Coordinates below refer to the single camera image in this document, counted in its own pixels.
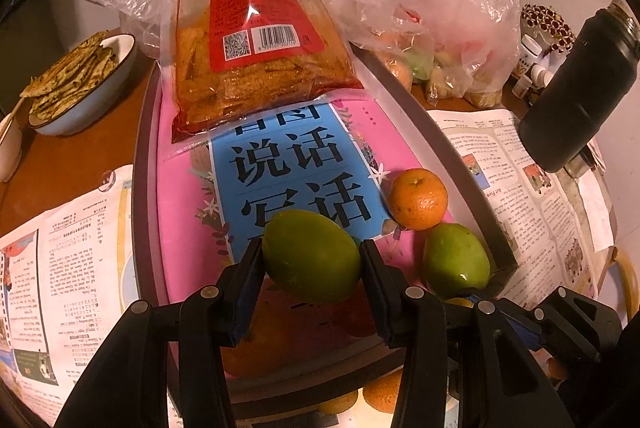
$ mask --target qr code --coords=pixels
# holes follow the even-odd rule
[[[240,32],[224,36],[222,43],[225,47],[225,61],[251,56],[249,33],[246,30],[240,30]]]

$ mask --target silver bolt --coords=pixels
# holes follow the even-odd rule
[[[484,314],[493,314],[495,312],[495,305],[486,300],[482,300],[478,303],[478,309],[480,309],[480,312],[483,312]]]
[[[414,300],[418,300],[424,296],[424,290],[422,290],[420,287],[412,285],[411,287],[407,287],[405,289],[404,294],[406,294],[410,298],[413,298]]]
[[[149,304],[145,300],[138,300],[131,304],[131,312],[134,314],[142,314],[149,308]]]
[[[215,298],[218,294],[220,294],[220,291],[215,285],[209,285],[200,291],[200,296],[203,298]]]

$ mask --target newspaper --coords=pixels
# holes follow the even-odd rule
[[[508,110],[432,110],[484,191],[518,262],[502,296],[526,309],[559,285],[596,298],[591,253],[558,178],[527,154]]]
[[[138,298],[132,166],[0,239],[0,378],[53,425],[100,343]]]

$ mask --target stack of flatbread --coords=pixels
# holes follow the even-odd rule
[[[50,121],[80,101],[118,65],[113,50],[101,46],[98,32],[59,59],[47,72],[32,77],[21,97],[36,97],[30,115]]]

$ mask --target bowl rim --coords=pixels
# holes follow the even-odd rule
[[[69,110],[71,110],[72,108],[76,107],[79,103],[81,103],[82,101],[84,101],[87,97],[89,97],[89,95],[91,93],[94,92],[94,90],[97,90],[98,88],[100,88],[106,81],[108,78],[110,78],[113,74],[115,74],[118,69],[122,66],[122,64],[127,61],[127,59],[129,59],[129,56],[131,55],[131,53],[133,52],[133,50],[136,48],[136,37],[133,34],[130,34],[129,32],[120,32],[117,34],[114,34],[113,36],[109,36],[108,38],[105,38],[104,40],[102,40],[100,42],[100,46],[102,46],[102,42],[105,40],[110,40],[111,38],[117,38],[118,36],[131,36],[131,38],[133,39],[133,44],[131,45],[131,48],[129,49],[129,52],[127,52],[127,55],[122,58],[122,61],[118,63],[117,67],[113,69],[113,72],[111,72],[111,74],[109,74],[107,77],[105,77],[102,81],[100,81],[100,83],[98,83],[97,85],[95,85],[91,90],[89,90],[87,93],[85,93],[80,99],[78,99],[75,103],[73,103],[71,106],[69,106],[69,108],[65,109],[65,111],[63,111],[61,114],[56,115],[53,119],[49,119],[48,121],[42,122],[40,124],[32,124],[31,123],[31,115],[29,115],[29,118],[27,119],[29,126],[31,128],[33,128],[34,130],[37,130],[38,128],[42,128],[43,126],[46,126],[47,124],[51,124],[52,122],[57,121],[58,119],[60,119],[65,113],[67,113]]]

